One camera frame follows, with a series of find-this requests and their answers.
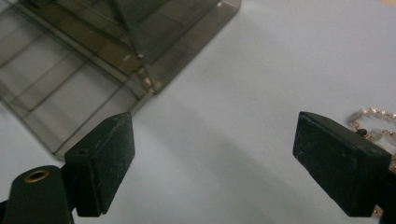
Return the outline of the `smoky clear compartment box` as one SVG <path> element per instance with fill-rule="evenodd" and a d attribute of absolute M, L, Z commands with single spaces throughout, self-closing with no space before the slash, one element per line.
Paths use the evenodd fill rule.
<path fill-rule="evenodd" d="M 0 0 L 0 103 L 57 159 L 160 93 L 242 0 Z"/>

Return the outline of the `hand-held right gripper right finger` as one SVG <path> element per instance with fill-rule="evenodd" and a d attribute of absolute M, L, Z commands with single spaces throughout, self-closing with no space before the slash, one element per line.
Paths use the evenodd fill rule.
<path fill-rule="evenodd" d="M 299 114 L 292 155 L 350 217 L 392 215 L 391 154 L 318 114 Z"/>

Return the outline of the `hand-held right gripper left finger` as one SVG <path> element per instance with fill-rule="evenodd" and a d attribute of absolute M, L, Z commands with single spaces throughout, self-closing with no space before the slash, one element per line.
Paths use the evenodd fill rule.
<path fill-rule="evenodd" d="M 64 154 L 64 176 L 79 216 L 106 214 L 134 154 L 129 112 L 104 119 Z"/>

